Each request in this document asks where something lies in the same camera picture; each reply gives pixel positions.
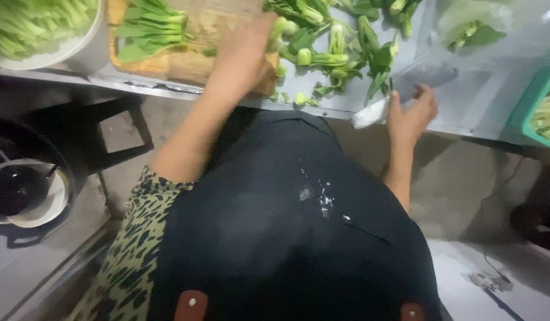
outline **black apron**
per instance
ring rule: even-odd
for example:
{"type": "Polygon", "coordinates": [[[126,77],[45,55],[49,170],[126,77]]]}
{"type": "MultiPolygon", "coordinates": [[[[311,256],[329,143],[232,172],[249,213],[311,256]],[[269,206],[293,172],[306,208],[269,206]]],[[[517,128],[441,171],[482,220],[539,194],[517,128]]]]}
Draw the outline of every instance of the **black apron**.
{"type": "Polygon", "coordinates": [[[220,137],[235,143],[171,206],[149,320],[171,320],[189,289],[207,295],[206,320],[398,320],[404,304],[441,319],[421,231],[324,120],[238,110],[233,121],[243,133],[220,137]]]}

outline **hand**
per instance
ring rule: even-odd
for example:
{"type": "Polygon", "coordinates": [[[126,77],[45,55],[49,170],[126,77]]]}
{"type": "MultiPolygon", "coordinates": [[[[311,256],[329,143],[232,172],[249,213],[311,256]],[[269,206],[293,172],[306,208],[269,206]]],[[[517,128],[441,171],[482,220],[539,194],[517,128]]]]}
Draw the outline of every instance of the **hand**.
{"type": "Polygon", "coordinates": [[[431,87],[422,84],[415,86],[414,99],[414,106],[404,114],[398,92],[393,90],[390,95],[390,113],[386,125],[393,147],[413,150],[421,133],[437,116],[437,101],[431,87]]]}
{"type": "Polygon", "coordinates": [[[265,60],[265,47],[276,18],[274,12],[267,12],[247,26],[222,35],[204,95],[235,105],[268,72],[274,73],[265,60]]]}

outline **wooden cutting board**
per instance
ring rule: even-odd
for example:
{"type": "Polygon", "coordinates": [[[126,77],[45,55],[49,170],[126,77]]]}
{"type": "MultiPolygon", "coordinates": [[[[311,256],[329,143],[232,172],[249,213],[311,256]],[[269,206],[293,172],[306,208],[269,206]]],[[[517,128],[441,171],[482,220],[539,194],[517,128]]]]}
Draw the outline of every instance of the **wooden cutting board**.
{"type": "MultiPolygon", "coordinates": [[[[119,38],[114,31],[122,23],[127,2],[108,1],[108,48],[116,69],[123,73],[202,86],[206,84],[214,58],[205,57],[200,52],[217,47],[221,30],[234,30],[262,10],[262,0],[168,0],[168,4],[173,9],[187,11],[187,32],[197,39],[184,48],[170,48],[143,61],[123,63],[117,58],[119,38]]],[[[273,66],[277,59],[277,54],[267,55],[267,61],[273,66]]],[[[266,77],[253,91],[270,95],[276,81],[273,76],[266,77]]]]}

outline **green plastic basket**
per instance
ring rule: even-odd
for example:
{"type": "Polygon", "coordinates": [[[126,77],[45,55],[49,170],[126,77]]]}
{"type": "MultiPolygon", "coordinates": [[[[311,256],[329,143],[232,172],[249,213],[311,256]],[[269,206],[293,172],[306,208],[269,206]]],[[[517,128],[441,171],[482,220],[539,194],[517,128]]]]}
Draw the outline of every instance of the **green plastic basket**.
{"type": "Polygon", "coordinates": [[[550,90],[550,67],[540,69],[524,91],[508,120],[508,126],[550,148],[550,141],[535,132],[530,120],[550,90]]]}

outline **leopard print sleeve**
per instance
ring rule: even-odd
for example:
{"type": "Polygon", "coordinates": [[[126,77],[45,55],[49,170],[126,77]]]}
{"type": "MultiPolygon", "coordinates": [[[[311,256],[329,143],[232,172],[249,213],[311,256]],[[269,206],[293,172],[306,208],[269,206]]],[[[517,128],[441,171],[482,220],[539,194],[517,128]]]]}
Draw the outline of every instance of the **leopard print sleeve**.
{"type": "Polygon", "coordinates": [[[165,217],[176,195],[192,188],[193,183],[172,183],[144,167],[104,264],[68,320],[146,319],[165,217]]]}

